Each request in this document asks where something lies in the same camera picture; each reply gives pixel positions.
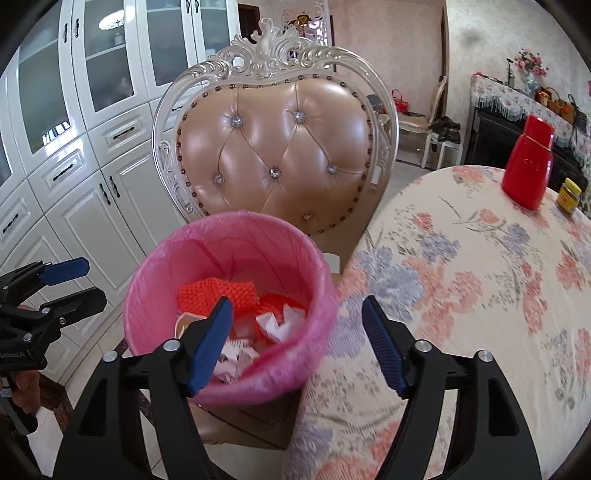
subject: pink leather upholstery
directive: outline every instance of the pink leather upholstery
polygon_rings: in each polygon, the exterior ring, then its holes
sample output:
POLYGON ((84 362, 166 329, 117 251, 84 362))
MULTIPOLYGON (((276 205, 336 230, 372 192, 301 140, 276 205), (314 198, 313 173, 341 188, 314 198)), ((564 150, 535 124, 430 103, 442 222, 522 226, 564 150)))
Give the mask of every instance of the pink leather upholstery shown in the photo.
POLYGON ((209 89, 177 131, 186 186, 206 215, 248 209, 311 235, 334 228, 353 212, 370 167, 358 96, 311 75, 209 89))

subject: red cap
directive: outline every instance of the red cap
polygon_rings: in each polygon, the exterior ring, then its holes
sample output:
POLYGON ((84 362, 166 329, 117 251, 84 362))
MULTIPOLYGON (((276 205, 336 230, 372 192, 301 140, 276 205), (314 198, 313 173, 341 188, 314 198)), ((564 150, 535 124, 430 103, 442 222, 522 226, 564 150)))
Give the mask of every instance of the red cap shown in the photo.
POLYGON ((541 118, 530 115, 525 121, 524 134, 542 144, 543 147, 552 149, 552 145, 554 144, 554 127, 544 122, 541 118))

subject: floral tablecloth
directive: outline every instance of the floral tablecloth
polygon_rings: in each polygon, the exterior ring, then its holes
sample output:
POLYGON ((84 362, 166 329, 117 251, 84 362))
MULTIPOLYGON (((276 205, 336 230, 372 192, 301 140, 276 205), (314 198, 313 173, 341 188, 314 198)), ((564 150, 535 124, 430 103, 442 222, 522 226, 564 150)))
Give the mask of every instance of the floral tablecloth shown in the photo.
MULTIPOLYGON (((573 126, 552 110, 517 90, 480 75, 472 76, 470 99, 472 105, 494 108, 507 120, 517 121, 528 115, 535 115, 552 125, 556 132, 556 144, 572 148, 574 156, 581 162, 583 174, 589 180, 589 188, 581 202, 581 209, 591 218, 591 138, 588 135, 581 130, 577 130, 574 135, 573 126)), ((591 133, 591 117, 587 118, 587 123, 587 132, 591 133)))
MULTIPOLYGON (((361 325, 373 294, 390 319, 443 352, 493 353, 525 414, 544 479, 591 419, 591 221, 565 217, 547 190, 538 212, 504 195, 503 170, 458 166, 395 196, 349 261, 329 352, 304 387, 287 480, 370 480, 405 408, 361 325)), ((446 396, 426 478, 453 426, 446 396)))

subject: pink trash bag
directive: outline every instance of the pink trash bag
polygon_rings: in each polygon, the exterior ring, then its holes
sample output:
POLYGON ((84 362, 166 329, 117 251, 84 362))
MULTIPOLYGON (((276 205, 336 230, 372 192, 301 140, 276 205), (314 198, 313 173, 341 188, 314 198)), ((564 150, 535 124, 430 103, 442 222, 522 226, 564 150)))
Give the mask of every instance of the pink trash bag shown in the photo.
POLYGON ((125 300, 125 338, 134 355, 174 337, 180 287, 208 277, 251 281, 259 295, 278 293, 306 308, 301 329, 265 351, 231 384, 211 382, 190 401, 264 403, 300 388, 318 367, 338 300, 316 244, 281 219, 247 211, 190 223, 163 240, 135 273, 125 300))

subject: orange mesh bag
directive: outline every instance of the orange mesh bag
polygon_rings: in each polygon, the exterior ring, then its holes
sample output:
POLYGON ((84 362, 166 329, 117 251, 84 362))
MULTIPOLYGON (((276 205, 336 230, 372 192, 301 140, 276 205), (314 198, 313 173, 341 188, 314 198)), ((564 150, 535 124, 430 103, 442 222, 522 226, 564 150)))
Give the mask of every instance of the orange mesh bag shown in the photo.
POLYGON ((258 303, 252 282, 229 282, 209 277, 181 287, 178 308, 181 312, 209 316, 220 297, 228 297, 234 307, 234 318, 253 311, 258 303))

